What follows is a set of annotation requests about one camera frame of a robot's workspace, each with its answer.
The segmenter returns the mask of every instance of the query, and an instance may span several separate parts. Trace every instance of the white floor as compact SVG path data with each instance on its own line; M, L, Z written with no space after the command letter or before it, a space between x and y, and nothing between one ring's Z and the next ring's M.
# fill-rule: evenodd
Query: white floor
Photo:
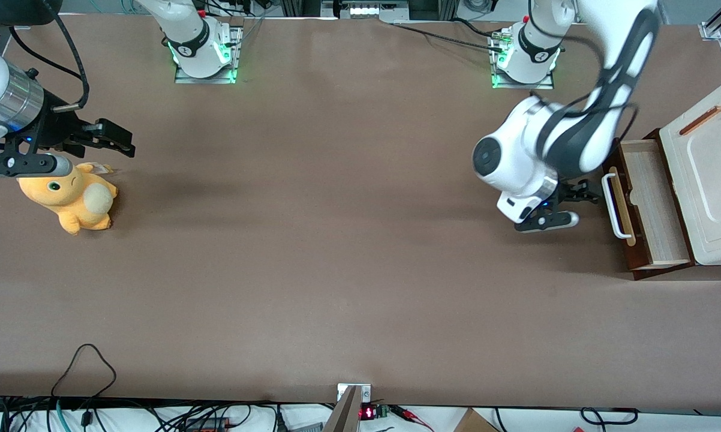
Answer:
M419 418L432 426L435 432L453 432L465 408L457 407L407 407ZM158 414L168 420L188 410L185 408L160 408ZM477 411L497 429L497 418L491 408L479 408ZM248 408L232 407L226 413L232 423L242 420ZM80 416L82 410L64 411L65 421L72 432L81 432ZM106 432L153 432L158 429L158 421L145 410L135 408L111 408L99 410L100 418ZM325 423L331 411L321 405L293 404L281 405L281 413L289 430L316 423ZM602 432L602 429L585 423L577 410L500 410L507 432L573 432L581 427L585 432ZM623 421L632 415L623 413L602 413L607 421ZM271 432L275 415L273 410L253 407L251 416L241 426L235 427L237 432ZM16 422L12 431L16 431L21 421ZM51 432L64 432L55 412L50 413ZM28 421L26 432L48 432L46 429L46 413L34 413ZM380 418L374 421L360 422L360 432L378 432L394 427L392 432L428 432L422 426L407 423L396 416ZM627 426L607 426L607 432L721 432L721 416L697 415L649 415L641 413L638 421ZM87 428L90 432L102 432L102 428L94 421Z

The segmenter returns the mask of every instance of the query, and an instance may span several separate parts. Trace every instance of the silver cylindrical joint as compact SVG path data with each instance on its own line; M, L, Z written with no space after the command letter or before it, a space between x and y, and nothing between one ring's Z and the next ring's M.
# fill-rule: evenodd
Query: silver cylindrical joint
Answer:
M22 69L9 66L9 85L0 99L0 125L19 131L29 125L43 106L43 87Z

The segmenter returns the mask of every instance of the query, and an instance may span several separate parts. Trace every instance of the green led light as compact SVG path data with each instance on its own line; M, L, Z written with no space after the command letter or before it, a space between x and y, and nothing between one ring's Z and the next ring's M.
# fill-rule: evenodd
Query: green led light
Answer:
M174 49L172 49L171 46L169 46L169 51L171 51L171 57L174 60L174 63L177 63L179 65L179 60L176 58L176 52L174 52Z
M230 61L230 49L226 46L220 46L220 44L214 42L213 44L214 50L217 52L217 55L219 56L219 61L222 63L229 63Z

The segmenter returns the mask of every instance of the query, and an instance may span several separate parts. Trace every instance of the metal bracket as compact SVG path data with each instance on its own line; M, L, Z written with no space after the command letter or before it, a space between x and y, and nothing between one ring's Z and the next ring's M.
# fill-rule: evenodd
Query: metal bracket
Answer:
M718 30L710 32L710 28L704 21L699 25L699 35L703 41L717 41L720 39L720 32Z
M706 22L699 25L699 34L705 41L720 39L721 29L721 8L713 14Z
M371 402L371 385L366 385L365 383L339 383L337 385L337 400L342 399L344 391L346 391L349 386L360 386L360 395L363 397L362 402L364 404Z

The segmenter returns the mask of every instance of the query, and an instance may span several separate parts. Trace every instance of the wooden drawer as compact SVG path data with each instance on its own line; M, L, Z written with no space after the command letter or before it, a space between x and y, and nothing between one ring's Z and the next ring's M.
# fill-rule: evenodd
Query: wooden drawer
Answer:
M603 165L627 267L635 279L695 265L665 159L654 139L621 142Z

